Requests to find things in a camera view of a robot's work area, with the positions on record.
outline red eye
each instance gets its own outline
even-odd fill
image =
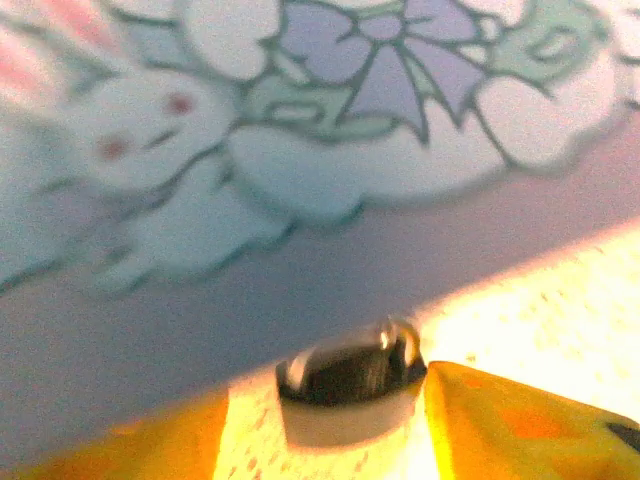
[[[107,135],[98,140],[98,154],[105,161],[113,162],[123,157],[130,148],[124,135]]]
[[[174,92],[169,95],[167,101],[167,113],[172,115],[185,115],[193,110],[195,102],[185,93]]]

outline yellow plastic piece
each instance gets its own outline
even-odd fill
[[[227,391],[113,428],[101,440],[10,480],[211,480],[220,450]]]
[[[442,480],[638,480],[632,420],[505,378],[433,362],[425,407]]]

